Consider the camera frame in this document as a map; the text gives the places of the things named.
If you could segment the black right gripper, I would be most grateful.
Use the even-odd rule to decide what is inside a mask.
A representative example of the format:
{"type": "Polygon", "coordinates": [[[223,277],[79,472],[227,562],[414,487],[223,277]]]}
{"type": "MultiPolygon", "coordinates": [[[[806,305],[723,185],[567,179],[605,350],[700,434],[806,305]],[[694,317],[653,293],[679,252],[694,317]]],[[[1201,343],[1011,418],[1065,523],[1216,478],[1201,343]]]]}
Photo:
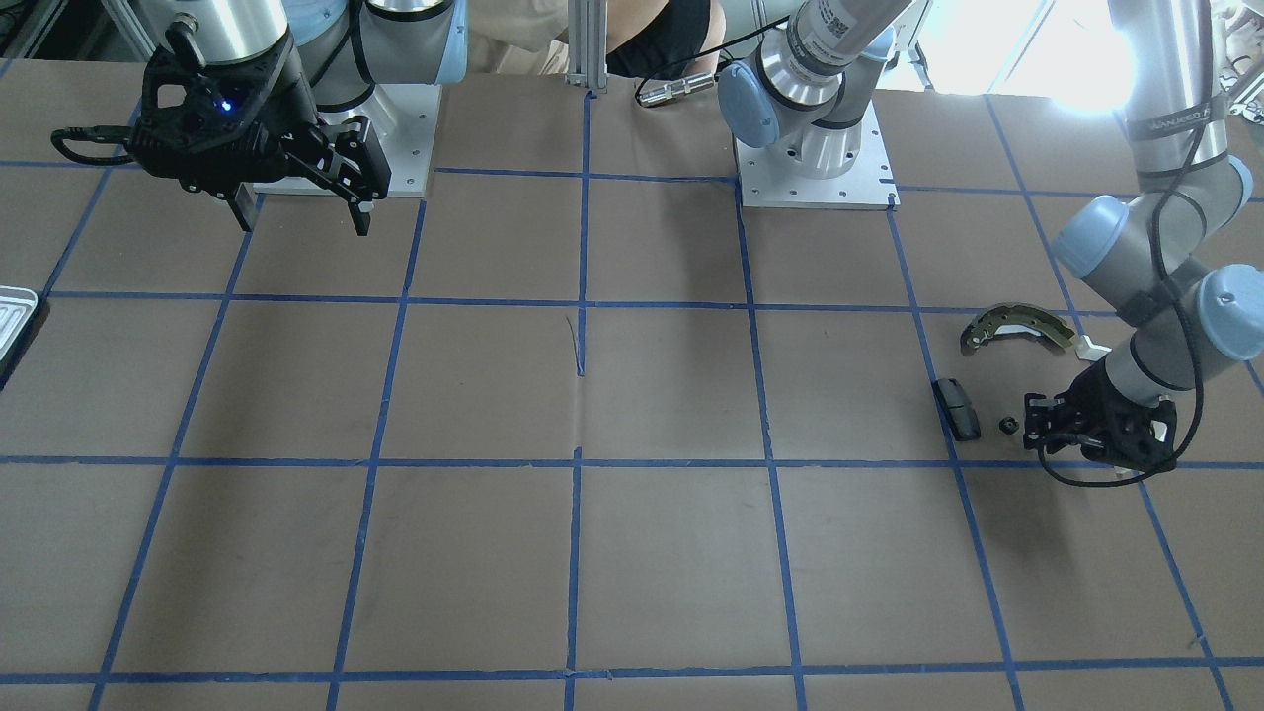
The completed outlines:
{"type": "Polygon", "coordinates": [[[152,176],[225,199],[243,232],[259,219],[250,183],[300,177],[348,202],[365,237],[392,177],[370,118],[319,125],[284,20],[169,20],[144,71],[129,154],[152,176]]]}

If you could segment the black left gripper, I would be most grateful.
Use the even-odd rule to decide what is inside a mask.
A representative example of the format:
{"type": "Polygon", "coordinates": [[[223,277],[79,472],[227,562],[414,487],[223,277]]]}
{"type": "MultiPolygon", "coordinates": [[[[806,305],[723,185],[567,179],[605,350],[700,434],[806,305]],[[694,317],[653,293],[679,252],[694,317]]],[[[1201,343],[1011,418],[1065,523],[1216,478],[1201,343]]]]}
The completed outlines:
{"type": "Polygon", "coordinates": [[[1057,450],[1077,445],[1086,459],[1155,474],[1177,467],[1176,404],[1133,402],[1110,381],[1103,361],[1088,367],[1055,396],[1025,393],[1023,447],[1057,450]]]}

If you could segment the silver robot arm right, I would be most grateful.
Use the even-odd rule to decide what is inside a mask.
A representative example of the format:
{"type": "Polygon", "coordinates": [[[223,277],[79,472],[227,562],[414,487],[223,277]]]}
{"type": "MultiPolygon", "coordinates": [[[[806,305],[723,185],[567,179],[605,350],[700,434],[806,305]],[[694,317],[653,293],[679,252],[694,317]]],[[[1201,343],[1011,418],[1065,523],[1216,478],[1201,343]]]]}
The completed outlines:
{"type": "Polygon", "coordinates": [[[226,202],[423,197],[447,83],[468,67],[464,1],[145,1],[157,40],[126,152],[148,175],[226,202]]]}

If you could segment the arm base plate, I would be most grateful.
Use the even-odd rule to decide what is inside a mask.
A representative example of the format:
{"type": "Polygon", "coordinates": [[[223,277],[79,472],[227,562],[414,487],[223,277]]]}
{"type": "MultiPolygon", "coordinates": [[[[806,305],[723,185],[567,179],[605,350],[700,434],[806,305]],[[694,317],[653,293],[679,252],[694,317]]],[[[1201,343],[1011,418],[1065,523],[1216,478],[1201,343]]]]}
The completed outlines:
{"type": "Polygon", "coordinates": [[[344,113],[321,113],[329,124],[367,116],[391,167],[391,199],[423,199],[442,87],[425,83],[379,83],[364,102],[344,113]]]}
{"type": "Polygon", "coordinates": [[[808,125],[771,147],[734,143],[742,201],[750,207],[897,207],[889,148],[872,104],[844,129],[808,125]]]}

